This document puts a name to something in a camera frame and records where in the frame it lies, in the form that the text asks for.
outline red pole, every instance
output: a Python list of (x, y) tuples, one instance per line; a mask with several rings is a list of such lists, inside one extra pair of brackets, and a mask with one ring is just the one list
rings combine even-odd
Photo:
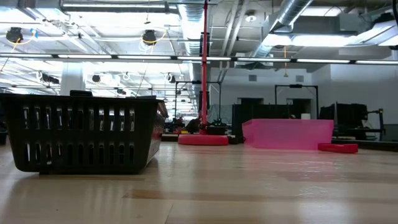
[[(207, 69), (207, 0), (205, 0), (204, 6), (205, 12), (205, 26), (203, 28), (203, 50), (201, 56), (201, 120), (202, 126), (206, 127), (207, 125), (207, 89), (206, 89), (206, 69)], [(205, 129), (200, 130), (200, 134), (206, 134)]]

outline red base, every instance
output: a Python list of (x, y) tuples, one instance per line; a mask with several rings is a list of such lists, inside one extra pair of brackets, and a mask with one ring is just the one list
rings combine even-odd
[(318, 144), (318, 150), (339, 153), (357, 153), (358, 144)]
[(178, 143), (194, 146), (227, 146), (228, 137), (204, 134), (181, 134), (178, 137)]

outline air vent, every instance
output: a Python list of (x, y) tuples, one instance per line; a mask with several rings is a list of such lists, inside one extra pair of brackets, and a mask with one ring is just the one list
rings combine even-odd
[(257, 81), (257, 75), (249, 75), (249, 82), (256, 82)]
[(303, 75), (296, 75), (296, 82), (304, 82), (304, 76)]

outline pink box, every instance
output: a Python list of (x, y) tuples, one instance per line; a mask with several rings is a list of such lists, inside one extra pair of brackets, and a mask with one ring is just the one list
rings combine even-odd
[(242, 124), (245, 145), (260, 149), (318, 150), (331, 143), (333, 120), (252, 119)]

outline wooden floor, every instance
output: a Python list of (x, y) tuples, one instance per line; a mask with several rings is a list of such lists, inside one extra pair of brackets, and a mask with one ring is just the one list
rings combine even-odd
[(2, 147), (0, 223), (398, 223), (398, 154), (165, 142), (142, 175), (39, 176)]

